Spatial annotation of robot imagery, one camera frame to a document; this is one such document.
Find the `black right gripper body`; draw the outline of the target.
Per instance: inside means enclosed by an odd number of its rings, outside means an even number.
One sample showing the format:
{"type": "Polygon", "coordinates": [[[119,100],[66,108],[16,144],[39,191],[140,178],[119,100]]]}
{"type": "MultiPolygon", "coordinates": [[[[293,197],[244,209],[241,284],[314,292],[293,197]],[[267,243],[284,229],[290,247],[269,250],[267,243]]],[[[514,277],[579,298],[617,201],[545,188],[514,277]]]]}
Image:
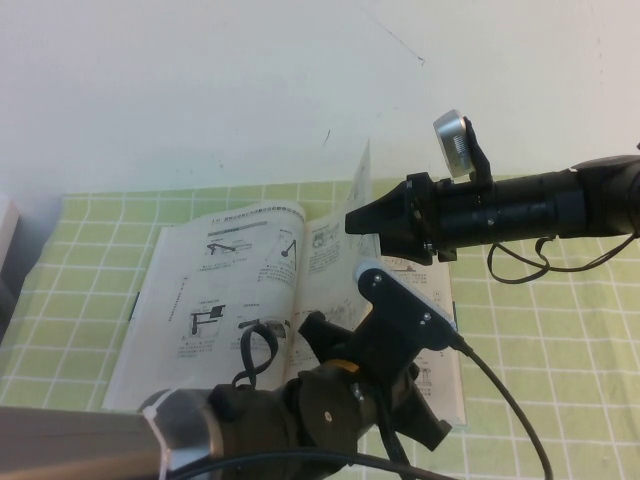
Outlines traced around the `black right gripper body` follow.
{"type": "Polygon", "coordinates": [[[447,246],[439,220],[436,183],[427,173],[406,178],[406,203],[412,234],[409,259],[417,263],[457,260],[457,249],[447,246]]]}

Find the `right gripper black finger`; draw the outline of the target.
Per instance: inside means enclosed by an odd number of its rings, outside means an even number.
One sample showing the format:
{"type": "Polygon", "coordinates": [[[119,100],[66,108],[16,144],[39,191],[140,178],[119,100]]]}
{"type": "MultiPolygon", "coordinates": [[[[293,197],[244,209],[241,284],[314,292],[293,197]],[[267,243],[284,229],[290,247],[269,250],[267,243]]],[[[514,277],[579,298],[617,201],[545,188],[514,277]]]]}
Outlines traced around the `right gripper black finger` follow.
{"type": "Polygon", "coordinates": [[[421,239],[379,235],[381,254],[409,260],[412,262],[432,262],[433,252],[429,245],[421,239]]]}
{"type": "Polygon", "coordinates": [[[412,236],[410,189],[410,182],[404,180],[379,199],[350,211],[345,216],[345,232],[353,235],[412,236]]]}

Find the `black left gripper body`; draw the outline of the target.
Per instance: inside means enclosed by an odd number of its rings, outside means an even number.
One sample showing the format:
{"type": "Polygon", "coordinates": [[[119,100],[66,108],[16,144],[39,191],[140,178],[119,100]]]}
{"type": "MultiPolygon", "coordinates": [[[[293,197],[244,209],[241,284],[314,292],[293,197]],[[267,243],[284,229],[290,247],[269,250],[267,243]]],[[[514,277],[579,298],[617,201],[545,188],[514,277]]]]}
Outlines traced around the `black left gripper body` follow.
{"type": "Polygon", "coordinates": [[[369,312],[344,347],[344,356],[381,387],[392,386],[425,348],[427,317],[398,322],[369,312]]]}

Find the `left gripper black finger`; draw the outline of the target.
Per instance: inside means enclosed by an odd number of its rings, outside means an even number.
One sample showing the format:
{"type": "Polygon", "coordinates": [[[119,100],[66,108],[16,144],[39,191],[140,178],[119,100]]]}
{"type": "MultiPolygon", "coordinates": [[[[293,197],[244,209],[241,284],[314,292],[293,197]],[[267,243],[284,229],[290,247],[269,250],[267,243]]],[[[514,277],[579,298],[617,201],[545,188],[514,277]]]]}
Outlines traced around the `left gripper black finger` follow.
{"type": "Polygon", "coordinates": [[[300,325],[298,333],[320,363],[344,360],[346,345],[353,335],[352,331],[329,322],[320,311],[309,313],[300,325]]]}
{"type": "Polygon", "coordinates": [[[391,389],[391,420],[394,431],[426,448],[437,448],[452,426],[438,419],[420,392],[416,369],[405,370],[391,389]]]}

